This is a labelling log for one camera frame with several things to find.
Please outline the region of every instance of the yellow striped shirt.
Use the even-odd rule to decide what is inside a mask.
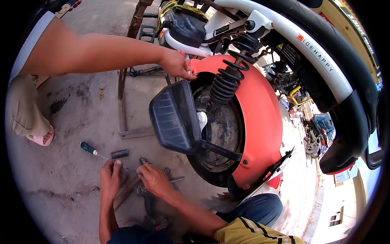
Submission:
[[[304,244],[292,235],[283,235],[262,224],[239,217],[227,226],[217,230],[214,238],[227,244]]]

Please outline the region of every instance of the pink slipper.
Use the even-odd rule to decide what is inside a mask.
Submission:
[[[51,141],[53,140],[53,137],[54,137],[54,128],[51,125],[50,125],[50,127],[52,128],[53,133],[51,134],[50,139],[45,144],[43,144],[43,136],[27,135],[26,137],[30,141],[33,141],[36,144],[39,144],[41,146],[49,146],[51,144]]]

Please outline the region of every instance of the blue clothing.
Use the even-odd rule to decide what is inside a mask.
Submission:
[[[332,139],[332,134],[335,131],[335,126],[333,125],[332,118],[329,114],[315,114],[314,122],[316,123],[319,129],[324,129],[326,131],[326,136],[329,141]]]
[[[264,193],[245,200],[229,213],[217,212],[230,223],[238,217],[252,220],[271,228],[282,213],[283,205],[278,195]],[[139,225],[118,228],[107,244],[173,244],[165,232],[151,232]]]

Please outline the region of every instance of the screwdriver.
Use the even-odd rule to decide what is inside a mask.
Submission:
[[[85,151],[87,151],[87,152],[93,154],[93,155],[99,155],[99,156],[105,158],[106,160],[108,160],[108,158],[106,158],[106,157],[104,157],[103,155],[101,155],[100,153],[98,153],[98,152],[96,151],[96,149],[94,149],[93,147],[91,147],[90,145],[88,145],[88,143],[86,143],[86,142],[84,142],[84,141],[80,142],[80,147],[81,147],[82,149],[84,149]],[[132,169],[130,169],[130,168],[124,166],[124,165],[123,165],[122,167],[125,168],[125,169],[128,169],[128,170],[130,170],[130,171],[136,172],[135,170],[132,170]]]

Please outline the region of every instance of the beige pants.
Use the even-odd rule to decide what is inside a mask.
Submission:
[[[18,135],[44,136],[51,129],[37,106],[38,93],[35,78],[31,75],[15,77],[8,88],[6,118]]]

